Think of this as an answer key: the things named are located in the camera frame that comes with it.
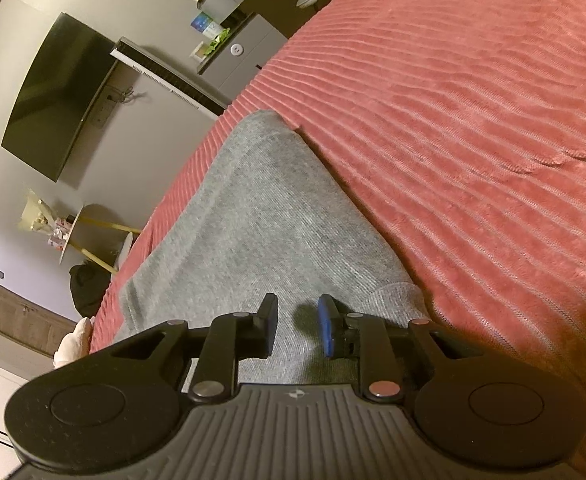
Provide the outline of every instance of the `wooden table leg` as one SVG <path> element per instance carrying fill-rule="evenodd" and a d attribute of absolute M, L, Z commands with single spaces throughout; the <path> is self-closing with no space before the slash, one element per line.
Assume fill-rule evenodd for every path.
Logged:
<path fill-rule="evenodd" d="M 102 220 L 95 220 L 93 218 L 86 218 L 81 216 L 78 219 L 78 222 L 84 222 L 85 224 L 93 224 L 100 227 L 106 227 L 108 229 L 115 229 L 118 231 L 126 231 L 128 233 L 133 233 L 139 235 L 142 231 L 140 229 L 135 229 L 135 227 L 127 227 L 126 225 L 121 224 L 114 224 L 113 222 L 104 222 Z"/>
<path fill-rule="evenodd" d="M 77 243 L 69 240 L 68 244 L 71 247 L 73 247 L 74 249 L 77 249 L 82 255 L 86 256 L 92 262 L 95 262 L 96 264 L 98 264 L 103 269 L 108 270 L 111 274 L 116 274 L 118 272 L 117 270 L 115 270 L 115 267 L 110 266 L 105 261 L 103 261 L 100 258 L 98 258 L 95 254 L 87 251 L 83 247 L 80 247 Z"/>

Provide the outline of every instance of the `wall-mounted tv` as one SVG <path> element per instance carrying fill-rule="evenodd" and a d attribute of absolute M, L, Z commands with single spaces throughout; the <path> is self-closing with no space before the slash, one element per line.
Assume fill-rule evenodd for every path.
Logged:
<path fill-rule="evenodd" d="M 114 43 L 61 14 L 18 94 L 2 147 L 54 182 L 116 62 Z"/>

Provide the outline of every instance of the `ribbed gray gripper base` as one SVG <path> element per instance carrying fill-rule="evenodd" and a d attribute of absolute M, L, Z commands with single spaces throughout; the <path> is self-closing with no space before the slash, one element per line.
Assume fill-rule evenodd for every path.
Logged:
<path fill-rule="evenodd" d="M 25 465 L 11 480 L 71 478 Z M 453 462 L 426 444 L 394 406 L 350 386 L 247 384 L 198 407 L 163 449 L 87 480 L 580 480 L 566 464 L 500 474 Z"/>

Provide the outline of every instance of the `gray garment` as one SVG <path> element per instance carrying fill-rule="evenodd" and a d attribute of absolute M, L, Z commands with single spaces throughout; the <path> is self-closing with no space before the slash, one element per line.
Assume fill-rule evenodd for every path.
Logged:
<path fill-rule="evenodd" d="M 355 367 L 323 358 L 317 299 L 406 326 L 425 317 L 397 256 L 278 114 L 235 127 L 198 192 L 120 293 L 116 340 L 168 319 L 207 326 L 279 297 L 273 356 L 240 363 L 241 382 L 350 381 Z"/>

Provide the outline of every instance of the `power outlet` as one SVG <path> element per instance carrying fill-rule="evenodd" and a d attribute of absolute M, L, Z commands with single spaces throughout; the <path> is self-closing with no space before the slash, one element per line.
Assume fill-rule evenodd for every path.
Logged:
<path fill-rule="evenodd" d="M 89 122 L 96 128 L 103 128 L 121 98 L 122 95 L 119 92 L 105 88 L 91 111 Z"/>

